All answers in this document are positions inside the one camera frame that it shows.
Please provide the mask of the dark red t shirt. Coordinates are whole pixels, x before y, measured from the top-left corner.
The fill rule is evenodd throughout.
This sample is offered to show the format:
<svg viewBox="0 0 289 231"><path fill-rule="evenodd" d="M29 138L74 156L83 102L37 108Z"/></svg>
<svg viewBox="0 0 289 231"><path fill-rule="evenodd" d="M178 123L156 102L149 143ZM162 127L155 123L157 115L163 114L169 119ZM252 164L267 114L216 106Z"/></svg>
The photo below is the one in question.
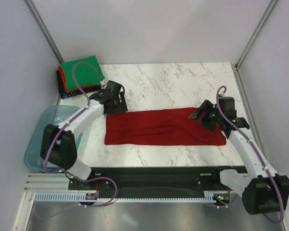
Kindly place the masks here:
<svg viewBox="0 0 289 231"><path fill-rule="evenodd" d="M189 118L194 107L125 112L106 118L105 145L223 146L219 128L209 131Z"/></svg>

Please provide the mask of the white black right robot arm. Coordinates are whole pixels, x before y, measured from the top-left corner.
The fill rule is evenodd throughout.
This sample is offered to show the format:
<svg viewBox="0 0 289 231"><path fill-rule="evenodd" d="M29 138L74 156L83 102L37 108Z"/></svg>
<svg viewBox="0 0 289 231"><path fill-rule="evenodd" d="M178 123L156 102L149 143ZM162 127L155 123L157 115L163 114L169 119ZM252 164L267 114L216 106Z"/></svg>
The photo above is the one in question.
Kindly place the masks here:
<svg viewBox="0 0 289 231"><path fill-rule="evenodd" d="M250 215L273 212L283 215L289 197L289 178L279 175L264 157L247 120L237 117L234 98L218 95L216 104L205 100L189 117L200 121L209 131L220 128L247 170L247 176L231 168L221 170L211 177L212 186L218 190L225 186L232 189Z"/></svg>

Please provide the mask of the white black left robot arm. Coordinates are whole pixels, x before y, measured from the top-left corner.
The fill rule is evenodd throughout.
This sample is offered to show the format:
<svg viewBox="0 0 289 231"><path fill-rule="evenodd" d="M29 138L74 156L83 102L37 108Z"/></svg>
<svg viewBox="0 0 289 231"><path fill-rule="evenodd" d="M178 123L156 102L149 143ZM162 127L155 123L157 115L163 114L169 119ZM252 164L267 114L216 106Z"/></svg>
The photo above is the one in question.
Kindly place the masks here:
<svg viewBox="0 0 289 231"><path fill-rule="evenodd" d="M48 163L58 170L79 180L85 189L92 189L96 177L92 168L78 157L76 140L79 135L96 119L128 111L123 85L108 81L101 90L91 96L85 94L87 103L72 116L58 125L48 124L43 132L40 156L44 160L44 172L48 173Z"/></svg>

